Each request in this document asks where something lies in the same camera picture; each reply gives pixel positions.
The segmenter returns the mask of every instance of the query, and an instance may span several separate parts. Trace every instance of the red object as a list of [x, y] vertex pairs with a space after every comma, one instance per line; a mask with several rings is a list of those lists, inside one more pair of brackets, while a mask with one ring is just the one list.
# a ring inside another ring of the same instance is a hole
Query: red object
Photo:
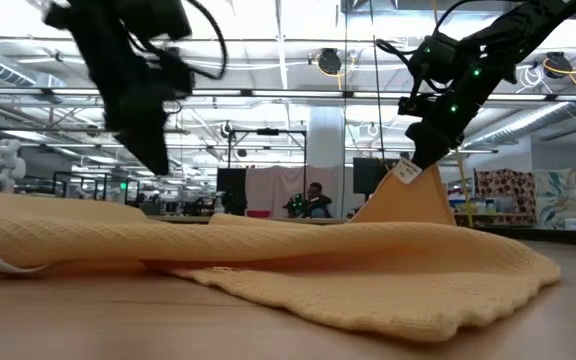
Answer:
[[270, 217], [270, 211], [248, 210], [248, 211], [246, 211], [246, 215], [248, 217], [254, 217], [254, 218], [267, 218], [267, 217]]

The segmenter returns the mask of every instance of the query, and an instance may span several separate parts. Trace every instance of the yellow towel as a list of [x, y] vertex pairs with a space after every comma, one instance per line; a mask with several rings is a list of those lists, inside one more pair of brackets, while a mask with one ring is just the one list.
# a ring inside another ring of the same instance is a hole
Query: yellow towel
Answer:
[[411, 185], [388, 175], [352, 223], [321, 227], [173, 225], [115, 204], [0, 194], [0, 259], [142, 260], [322, 324], [423, 342], [509, 315], [560, 271], [518, 242], [454, 226], [436, 168]]

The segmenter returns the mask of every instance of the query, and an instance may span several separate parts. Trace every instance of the label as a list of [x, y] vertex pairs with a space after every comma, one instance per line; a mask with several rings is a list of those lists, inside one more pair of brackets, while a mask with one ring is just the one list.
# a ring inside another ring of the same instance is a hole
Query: label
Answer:
[[404, 184], [410, 184], [423, 170], [408, 159], [399, 159], [397, 165], [392, 168], [393, 174]]

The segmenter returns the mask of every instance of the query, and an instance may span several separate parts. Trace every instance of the white robot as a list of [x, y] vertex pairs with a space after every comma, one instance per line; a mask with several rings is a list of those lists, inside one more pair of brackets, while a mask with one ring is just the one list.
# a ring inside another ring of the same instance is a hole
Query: white robot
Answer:
[[21, 148], [19, 140], [0, 141], [0, 192], [13, 193], [15, 180], [26, 176], [26, 162], [17, 157]]

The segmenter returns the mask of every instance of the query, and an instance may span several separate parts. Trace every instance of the floral fabric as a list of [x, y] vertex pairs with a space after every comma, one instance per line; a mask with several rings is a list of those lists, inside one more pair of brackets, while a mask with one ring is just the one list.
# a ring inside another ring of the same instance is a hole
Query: floral fabric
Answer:
[[535, 171], [537, 225], [564, 229], [565, 220], [576, 218], [576, 169]]

